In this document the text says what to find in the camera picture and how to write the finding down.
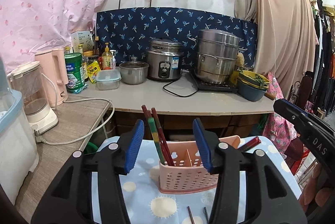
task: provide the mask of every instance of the small saucepan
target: small saucepan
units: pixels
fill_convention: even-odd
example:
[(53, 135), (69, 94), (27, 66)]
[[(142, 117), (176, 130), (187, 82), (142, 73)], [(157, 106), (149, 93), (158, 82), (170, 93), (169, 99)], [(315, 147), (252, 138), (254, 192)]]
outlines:
[(137, 61), (136, 57), (131, 57), (131, 61), (121, 63), (119, 68), (122, 82), (137, 85), (146, 81), (149, 64)]

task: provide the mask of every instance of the polka dot tablecloth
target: polka dot tablecloth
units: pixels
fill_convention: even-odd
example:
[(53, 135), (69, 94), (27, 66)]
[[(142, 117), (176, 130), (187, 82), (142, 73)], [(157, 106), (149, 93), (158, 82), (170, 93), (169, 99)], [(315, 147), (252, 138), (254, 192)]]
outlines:
[[(241, 139), (240, 145), (248, 142), (253, 137)], [(261, 144), (251, 149), (262, 149), (278, 168), (294, 195), (299, 198), (301, 190), (294, 179), (289, 167), (284, 162), (276, 147), (266, 137), (260, 136)], [(112, 142), (118, 136), (103, 142), (98, 151)], [(214, 201), (216, 188), (194, 194), (169, 195), (158, 190), (158, 155), (153, 141), (143, 140), (135, 167), (127, 176), (120, 176), (123, 197), (132, 224), (191, 224), (187, 213), (190, 206), (195, 224), (206, 223), (203, 208), (206, 207), (210, 214)], [(92, 174), (92, 209), (93, 220), (101, 223), (98, 199), (98, 174)], [(240, 202), (238, 206), (237, 223), (244, 221), (246, 203), (246, 178), (240, 172)]]

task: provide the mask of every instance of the rice cooker control panel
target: rice cooker control panel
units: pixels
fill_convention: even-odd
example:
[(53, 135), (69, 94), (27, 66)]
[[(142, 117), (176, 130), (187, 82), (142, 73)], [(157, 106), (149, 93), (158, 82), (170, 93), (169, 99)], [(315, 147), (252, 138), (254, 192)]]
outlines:
[(159, 78), (169, 78), (170, 77), (171, 64), (168, 61), (161, 61), (160, 68), (158, 70)]

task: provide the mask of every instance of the power cord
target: power cord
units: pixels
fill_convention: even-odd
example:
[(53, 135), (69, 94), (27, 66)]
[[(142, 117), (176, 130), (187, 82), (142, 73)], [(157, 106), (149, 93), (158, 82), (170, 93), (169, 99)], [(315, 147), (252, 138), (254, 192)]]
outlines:
[(115, 108), (114, 108), (114, 105), (113, 105), (113, 103), (112, 103), (111, 100), (108, 100), (108, 99), (105, 99), (105, 98), (85, 98), (85, 99), (79, 99), (79, 100), (73, 100), (73, 101), (63, 101), (63, 103), (75, 103), (75, 102), (83, 102), (83, 101), (89, 101), (89, 100), (104, 100), (104, 101), (109, 102), (111, 104), (111, 106), (113, 107), (111, 115), (106, 119), (105, 122), (103, 122), (95, 130), (92, 130), (88, 134), (86, 134), (86, 135), (84, 135), (84, 136), (82, 136), (80, 138), (77, 138), (75, 140), (67, 141), (67, 142), (60, 142), (60, 143), (51, 143), (51, 142), (48, 142), (46, 139), (44, 139), (43, 137), (41, 137), (41, 135), (39, 135), (39, 133), (37, 133), (37, 134), (35, 133), (36, 142), (42, 142), (42, 143), (47, 144), (47, 145), (68, 145), (68, 144), (72, 144), (72, 143), (78, 142), (80, 140), (83, 140), (83, 139), (87, 138), (88, 136), (92, 135), (93, 133), (95, 133), (97, 130), (101, 129), (112, 118), (112, 116), (113, 116), (113, 114), (115, 112)]
[(55, 107), (52, 108), (54, 111), (57, 109), (57, 101), (58, 101), (58, 96), (57, 96), (57, 90), (56, 90), (56, 86), (55, 84), (52, 82), (52, 80), (50, 78), (48, 78), (45, 74), (42, 73), (42, 76), (44, 76), (46, 78), (46, 80), (48, 80), (51, 85), (54, 87), (54, 90), (55, 90)]
[(168, 93), (171, 93), (171, 94), (173, 94), (173, 95), (175, 95), (175, 96), (182, 97), (182, 98), (190, 97), (190, 96), (196, 94), (196, 93), (198, 92), (198, 89), (197, 89), (195, 92), (193, 92), (193, 93), (191, 93), (191, 94), (189, 94), (189, 95), (187, 95), (187, 96), (182, 96), (182, 95), (179, 95), (179, 94), (174, 93), (174, 92), (172, 92), (172, 91), (169, 91), (169, 90), (167, 90), (167, 89), (165, 88), (165, 87), (169, 86), (170, 84), (172, 84), (172, 83), (178, 81), (179, 79), (181, 79), (182, 74), (184, 74), (184, 73), (190, 73), (190, 72), (189, 72), (189, 71), (187, 71), (187, 72), (183, 72), (183, 71), (182, 71), (182, 73), (180, 74), (180, 77), (179, 77), (178, 79), (176, 79), (176, 80), (174, 80), (174, 81), (172, 81), (172, 82), (169, 82), (168, 84), (164, 85), (164, 86), (163, 86), (163, 90), (166, 91), (166, 92), (168, 92)]

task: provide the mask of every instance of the navy blue cloth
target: navy blue cloth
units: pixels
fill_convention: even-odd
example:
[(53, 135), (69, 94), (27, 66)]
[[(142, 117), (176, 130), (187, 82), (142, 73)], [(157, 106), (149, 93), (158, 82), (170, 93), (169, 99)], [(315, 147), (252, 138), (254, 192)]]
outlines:
[(220, 29), (240, 38), (240, 52), (245, 67), (255, 62), (257, 24), (241, 19), (200, 10), (172, 7), (125, 8), (99, 12), (97, 34), (101, 50), (110, 42), (115, 49), (116, 62), (122, 63), (135, 56), (146, 60), (146, 50), (152, 38), (169, 37), (184, 45), (183, 68), (190, 69), (195, 63), (195, 42), (200, 29)]

